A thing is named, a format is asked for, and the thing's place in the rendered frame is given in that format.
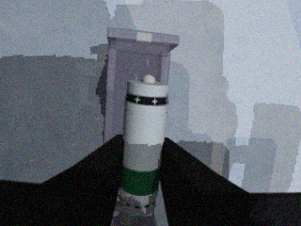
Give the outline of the grey cylindrical battery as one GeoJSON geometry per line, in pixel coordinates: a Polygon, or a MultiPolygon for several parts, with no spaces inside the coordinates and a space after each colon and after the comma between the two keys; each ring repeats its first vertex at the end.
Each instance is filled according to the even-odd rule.
{"type": "Polygon", "coordinates": [[[125,213],[142,217],[155,208],[165,141],[169,84],[146,74],[128,80],[124,103],[124,140],[120,201],[125,213]]]}

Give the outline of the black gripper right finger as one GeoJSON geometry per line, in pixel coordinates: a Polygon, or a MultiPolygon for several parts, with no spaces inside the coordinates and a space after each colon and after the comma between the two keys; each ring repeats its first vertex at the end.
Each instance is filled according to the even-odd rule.
{"type": "Polygon", "coordinates": [[[301,226],[301,192],[247,192],[165,137],[160,183],[168,226],[301,226]]]}

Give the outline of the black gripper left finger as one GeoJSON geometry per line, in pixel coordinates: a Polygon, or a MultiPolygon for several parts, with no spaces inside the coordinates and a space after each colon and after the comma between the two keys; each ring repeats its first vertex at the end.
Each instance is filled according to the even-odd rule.
{"type": "Polygon", "coordinates": [[[41,184],[0,180],[0,226],[110,226],[123,152],[116,135],[41,184]]]}

